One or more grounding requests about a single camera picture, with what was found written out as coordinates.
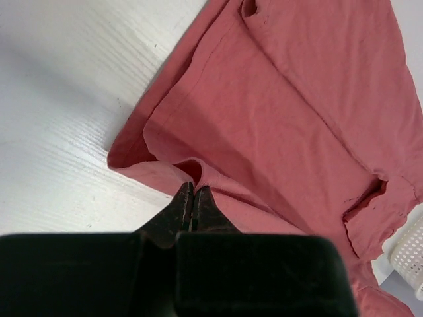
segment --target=cloth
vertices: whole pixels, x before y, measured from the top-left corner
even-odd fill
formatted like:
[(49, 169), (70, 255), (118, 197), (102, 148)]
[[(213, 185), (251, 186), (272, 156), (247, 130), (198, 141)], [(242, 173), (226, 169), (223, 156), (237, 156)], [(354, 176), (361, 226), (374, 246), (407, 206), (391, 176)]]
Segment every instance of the cloth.
[(210, 0), (108, 164), (209, 185), (243, 232), (318, 234), (362, 316), (412, 316), (370, 260), (423, 200), (423, 115), (389, 0)]

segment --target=white wooden surface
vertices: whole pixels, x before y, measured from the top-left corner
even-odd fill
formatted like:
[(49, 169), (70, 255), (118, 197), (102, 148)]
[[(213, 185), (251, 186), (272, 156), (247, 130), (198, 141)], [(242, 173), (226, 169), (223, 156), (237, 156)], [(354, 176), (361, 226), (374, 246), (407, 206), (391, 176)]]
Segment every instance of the white wooden surface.
[[(205, 2), (0, 0), (0, 234), (134, 230), (169, 202), (106, 154)], [(423, 3), (393, 4), (422, 97)]]

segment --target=wrinkled fabric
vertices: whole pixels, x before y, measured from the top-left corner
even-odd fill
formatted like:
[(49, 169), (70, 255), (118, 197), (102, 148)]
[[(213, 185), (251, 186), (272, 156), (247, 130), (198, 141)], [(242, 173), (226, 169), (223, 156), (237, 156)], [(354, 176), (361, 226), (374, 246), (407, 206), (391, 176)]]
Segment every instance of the wrinkled fabric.
[(389, 0), (211, 0), (115, 140), (109, 167), (209, 185), (243, 232), (318, 234), (362, 316), (412, 316), (370, 260), (423, 200), (423, 116)]

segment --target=white plastic basket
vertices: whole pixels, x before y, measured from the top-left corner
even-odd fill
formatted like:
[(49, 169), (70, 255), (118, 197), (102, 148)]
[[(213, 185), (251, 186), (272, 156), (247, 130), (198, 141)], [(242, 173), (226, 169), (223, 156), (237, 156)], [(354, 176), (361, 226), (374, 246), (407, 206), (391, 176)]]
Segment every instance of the white plastic basket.
[(399, 240), (390, 262), (423, 300), (423, 217)]

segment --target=stain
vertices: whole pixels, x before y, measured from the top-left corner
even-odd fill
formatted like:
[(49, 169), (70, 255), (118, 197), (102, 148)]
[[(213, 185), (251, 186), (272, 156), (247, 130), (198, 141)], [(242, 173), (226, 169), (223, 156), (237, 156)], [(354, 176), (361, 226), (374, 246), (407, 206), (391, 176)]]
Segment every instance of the stain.
[(349, 203), (350, 201), (356, 200), (358, 198), (360, 198), (360, 197), (354, 197), (354, 198), (347, 199), (346, 201), (344, 201), (344, 203)]
[(12, 145), (15, 143), (20, 143), (21, 140), (10, 140), (10, 141), (0, 141), (0, 146), (2, 145)]

